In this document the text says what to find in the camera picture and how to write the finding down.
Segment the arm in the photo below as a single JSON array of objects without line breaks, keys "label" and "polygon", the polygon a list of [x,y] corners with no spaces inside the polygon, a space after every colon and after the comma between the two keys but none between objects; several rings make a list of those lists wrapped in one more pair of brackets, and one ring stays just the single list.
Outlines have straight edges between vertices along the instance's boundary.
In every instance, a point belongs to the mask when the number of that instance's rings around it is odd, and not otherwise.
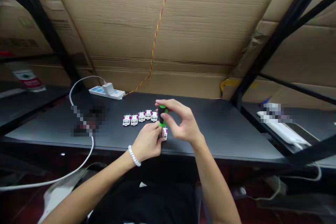
[{"label": "arm", "polygon": [[161,114],[170,126],[174,137],[189,142],[194,150],[205,202],[214,223],[240,224],[240,217],[231,192],[208,149],[191,109],[173,99],[156,100],[155,105],[164,105],[181,117],[182,122],[177,125],[169,114]]},{"label": "arm", "polygon": [[[159,122],[146,124],[137,136],[132,150],[140,161],[159,156],[161,142]],[[43,224],[80,223],[104,197],[109,188],[130,169],[135,167],[131,155],[126,151],[105,169],[85,181],[70,193],[44,220]]]}]

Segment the metal rack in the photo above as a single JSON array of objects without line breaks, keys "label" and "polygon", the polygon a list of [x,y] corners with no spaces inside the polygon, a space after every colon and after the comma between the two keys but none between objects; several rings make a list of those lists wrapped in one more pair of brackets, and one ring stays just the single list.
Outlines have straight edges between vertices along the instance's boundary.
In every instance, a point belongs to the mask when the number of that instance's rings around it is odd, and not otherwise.
[{"label": "metal rack", "polygon": [[49,20],[47,14],[45,13],[41,3],[39,0],[16,0],[20,3],[33,17],[39,29],[45,36],[47,42],[50,44],[50,47],[54,51],[53,54],[50,55],[33,55],[33,56],[25,56],[25,57],[11,57],[11,58],[3,58],[0,59],[0,64],[13,62],[13,61],[28,61],[28,60],[36,60],[46,57],[56,56],[64,70],[68,74],[72,84],[78,81],[81,77],[76,70],[76,67],[68,55],[58,33],[54,29],[51,21]]},{"label": "metal rack", "polygon": [[[312,90],[299,87],[297,85],[291,84],[289,82],[276,79],[272,76],[262,74],[261,71],[263,67],[267,64],[270,58],[273,56],[275,51],[281,45],[281,43],[293,32],[298,30],[301,26],[307,23],[310,19],[315,17],[321,11],[326,9],[336,0],[322,0],[317,4],[313,9],[311,9],[307,14],[301,17],[307,6],[312,0],[294,0],[290,5],[289,9],[279,22],[274,33],[271,35],[269,40],[266,42],[263,49],[260,51],[259,55],[255,59],[254,63],[248,70],[247,74],[243,78],[242,82],[236,89],[235,93],[231,97],[231,103],[248,119],[251,123],[262,132],[267,132],[271,135],[272,138],[278,142],[282,142],[282,139],[279,138],[271,129],[261,123],[259,120],[255,119],[246,109],[242,107],[242,97],[244,93],[248,90],[254,80],[261,76],[270,81],[274,81],[278,84],[284,85],[288,88],[297,90],[298,92],[304,93],[306,95],[315,97],[317,99],[323,100],[325,102],[336,105],[336,100],[322,94],[316,93]],[[315,144],[311,147],[308,147],[304,150],[301,150],[295,154],[288,156],[288,160],[294,166],[302,166],[314,161],[325,159],[327,157],[333,156],[336,154],[336,135],[321,141],[318,144]]]}]

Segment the cardboard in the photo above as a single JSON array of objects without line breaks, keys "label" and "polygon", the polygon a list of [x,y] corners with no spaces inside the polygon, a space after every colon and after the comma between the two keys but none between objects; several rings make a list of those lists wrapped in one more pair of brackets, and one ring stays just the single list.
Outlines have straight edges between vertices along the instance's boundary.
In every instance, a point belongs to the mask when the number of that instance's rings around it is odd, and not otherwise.
[{"label": "cardboard", "polygon": [[[63,68],[59,66],[31,65],[31,68],[44,84],[70,85],[69,77]],[[2,73],[0,81],[16,81],[13,74],[5,66],[0,66],[0,71]],[[125,69],[97,68],[96,71],[106,81],[112,82],[115,89],[123,91],[136,89],[139,85],[139,80],[144,79],[148,75],[147,71]],[[78,67],[78,72],[83,77],[93,74],[90,69],[82,67]],[[152,76],[143,83],[138,92],[216,99],[220,98],[221,90],[219,85],[223,79],[222,76],[218,75],[210,76],[206,74],[154,71]],[[88,88],[101,85],[96,78],[88,78],[84,80],[84,83]]]},{"label": "cardboard", "polygon": [[[292,1],[271,1],[231,76],[245,75]],[[320,1],[312,0],[304,14]],[[288,82],[336,87],[333,69],[336,63],[335,41],[336,4],[333,3],[286,38],[262,73]]]},{"label": "cardboard", "polygon": [[[151,58],[163,0],[62,1],[93,60]],[[269,1],[167,0],[155,60],[234,65]]]},{"label": "cardboard", "polygon": [[[75,63],[90,66],[84,46],[61,0],[40,0]],[[15,0],[0,0],[0,50],[16,56],[53,53],[29,12]]]},{"label": "cardboard", "polygon": [[[322,95],[336,99],[336,88],[321,87],[295,83],[298,86],[310,89]],[[301,107],[308,109],[336,110],[336,106],[328,102],[316,99],[288,87],[281,87],[269,100],[271,103],[281,103],[283,107]]]},{"label": "cardboard", "polygon": [[[229,100],[240,84],[240,78],[230,78],[222,84],[222,99]],[[336,88],[293,83],[322,95],[336,99]],[[336,106],[294,89],[272,81],[257,79],[243,95],[243,102],[262,103],[266,99],[270,103],[281,103],[283,107],[302,107],[308,109],[336,110]]]}]

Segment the black desk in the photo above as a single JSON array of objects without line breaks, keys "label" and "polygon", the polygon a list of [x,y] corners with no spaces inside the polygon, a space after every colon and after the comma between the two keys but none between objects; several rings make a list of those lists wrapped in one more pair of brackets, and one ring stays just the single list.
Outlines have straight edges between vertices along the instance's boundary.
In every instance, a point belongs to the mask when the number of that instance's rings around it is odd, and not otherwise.
[{"label": "black desk", "polygon": [[[156,99],[174,98],[190,107],[204,134],[209,149],[217,159],[252,161],[283,165],[286,163],[280,154],[229,102],[156,94],[133,93],[123,100],[112,100],[99,96],[93,99],[109,107],[105,123],[95,137],[96,149],[125,151],[133,144],[142,126],[122,126],[125,114],[135,114],[146,109],[155,109]],[[176,114],[172,116],[179,123]],[[70,135],[76,124],[76,116],[70,103],[64,102],[39,117],[8,133],[4,141],[23,142],[42,145],[91,147],[89,137]],[[168,140],[162,145],[164,154],[192,156],[190,145],[173,138],[168,129]]]},{"label": "black desk", "polygon": [[[0,82],[1,92],[14,88],[22,88],[22,86],[16,82]],[[46,88],[46,91],[38,93],[26,91],[0,99],[0,132],[5,132],[11,124],[19,122],[25,116],[69,93],[66,87],[47,86]]]},{"label": "black desk", "polygon": [[[245,108],[255,119],[260,121],[257,112],[260,111],[260,105],[257,103],[243,103]],[[284,112],[290,115],[295,123],[302,126],[319,140],[323,141],[336,134],[336,111],[315,110],[307,108],[284,108]],[[283,146],[290,152],[296,153],[299,148],[282,142]],[[318,162],[323,167],[336,168],[336,156]]]}]

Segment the cable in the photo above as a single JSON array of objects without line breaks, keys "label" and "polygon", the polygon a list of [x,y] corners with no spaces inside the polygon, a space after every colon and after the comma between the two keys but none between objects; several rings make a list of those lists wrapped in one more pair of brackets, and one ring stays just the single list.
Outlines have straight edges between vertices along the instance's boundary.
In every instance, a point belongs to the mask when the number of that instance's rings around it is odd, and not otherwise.
[{"label": "cable", "polygon": [[[74,103],[72,102],[72,98],[71,98],[71,94],[72,94],[72,91],[74,89],[74,87],[76,86],[76,84],[84,79],[87,79],[87,78],[90,78],[90,77],[98,77],[98,78],[101,78],[103,79],[102,77],[100,76],[87,76],[87,77],[84,77],[80,80],[78,80],[71,88],[70,92],[69,92],[69,100],[70,100],[70,103],[71,105],[74,107],[74,112],[77,114],[77,116],[80,118],[80,120],[83,122],[84,125],[86,125],[86,128],[88,129],[88,125],[86,123],[86,121],[84,121],[84,119],[82,117],[80,117],[80,113],[77,113],[77,109],[75,108],[75,105]],[[59,179],[55,179],[55,180],[51,180],[51,181],[47,181],[47,182],[42,182],[42,183],[35,183],[35,184],[26,184],[26,185],[12,185],[12,186],[7,186],[7,187],[0,187],[0,191],[12,191],[12,190],[19,190],[19,189],[25,189],[25,188],[33,188],[33,187],[40,187],[40,186],[47,186],[47,185],[50,185],[50,184],[54,184],[58,181],[61,181],[67,177],[70,177],[72,174],[76,173],[77,171],[79,171],[83,165],[85,165],[86,161],[89,159],[89,157],[91,156],[91,153],[93,151],[93,147],[95,145],[95,139],[93,138],[93,135],[90,134],[91,136],[91,140],[92,140],[92,146],[91,146],[91,150],[88,154],[88,156],[86,157],[86,159],[84,160],[84,162],[74,171],[70,172],[69,174],[59,178]]]},{"label": "cable", "polygon": [[270,197],[270,198],[252,198],[251,196],[247,196],[248,198],[258,201],[258,200],[267,200],[267,201],[271,201],[272,199],[275,198],[275,196],[277,196],[281,190],[281,180],[280,177],[285,177],[285,178],[290,178],[290,179],[302,179],[302,180],[308,180],[308,181],[319,181],[322,178],[322,170],[321,167],[315,162],[313,164],[308,164],[308,166],[316,166],[317,170],[318,170],[318,175],[316,178],[306,178],[306,177],[299,177],[299,176],[279,176],[278,180],[279,180],[279,184],[278,184],[278,189],[276,190],[276,192]]},{"label": "cable", "polygon": [[143,81],[140,83],[140,85],[133,91],[131,92],[128,92],[127,94],[125,94],[124,96],[128,95],[128,94],[131,94],[135,91],[137,91],[139,89],[139,87],[142,85],[143,82],[145,82],[152,74],[152,68],[153,68],[153,59],[154,59],[154,51],[155,51],[155,43],[156,43],[156,37],[158,35],[158,30],[159,30],[159,26],[160,26],[160,23],[161,23],[161,18],[162,18],[162,13],[163,13],[163,9],[165,8],[165,3],[166,3],[166,0],[163,0],[163,5],[162,5],[162,9],[161,9],[161,12],[160,12],[160,18],[159,18],[159,21],[158,21],[158,24],[156,26],[156,31],[155,31],[155,37],[154,37],[154,43],[153,43],[153,50],[152,50],[152,61],[150,62],[150,69],[149,69],[149,75],[143,79]]},{"label": "cable", "polygon": [[104,78],[100,77],[100,76],[97,76],[97,75],[90,75],[90,76],[86,76],[78,81],[76,81],[76,83],[72,86],[72,88],[70,89],[70,92],[69,92],[69,99],[70,99],[70,103],[72,106],[74,106],[74,103],[72,102],[72,99],[71,99],[71,94],[72,94],[72,91],[74,89],[74,87],[76,86],[76,84],[84,79],[87,79],[87,78],[91,78],[91,77],[98,77],[100,79],[102,79],[104,81],[104,84],[106,84],[106,81],[104,80]]},{"label": "cable", "polygon": [[84,160],[84,162],[74,171],[70,172],[69,174],[59,178],[59,179],[55,179],[55,180],[51,180],[51,181],[47,181],[47,182],[42,182],[42,183],[36,183],[36,184],[26,184],[26,185],[12,185],[12,186],[8,186],[8,187],[0,187],[0,191],[12,191],[12,190],[19,190],[19,189],[25,189],[25,188],[33,188],[33,187],[40,187],[40,186],[47,186],[50,184],[54,184],[58,181],[61,181],[69,176],[71,176],[72,174],[74,174],[75,172],[79,171],[83,165],[86,163],[86,161],[89,159],[89,157],[91,156],[93,147],[95,145],[95,140],[93,139],[93,136],[91,136],[92,139],[92,146],[91,146],[91,150],[90,153],[88,154],[87,158]]},{"label": "cable", "polygon": [[316,166],[317,167],[317,177],[316,178],[306,178],[306,177],[299,177],[299,176],[281,176],[285,178],[290,178],[290,179],[303,179],[303,180],[308,180],[308,181],[319,181],[322,178],[322,170],[321,167],[315,162],[313,164],[309,164],[309,166]]},{"label": "cable", "polygon": [[281,181],[280,181],[280,177],[278,177],[278,189],[276,190],[276,192],[270,197],[270,198],[252,198],[251,196],[247,196],[248,198],[258,201],[258,200],[267,200],[267,201],[271,201],[272,199],[275,198],[275,196],[277,196],[279,194],[281,190]]}]

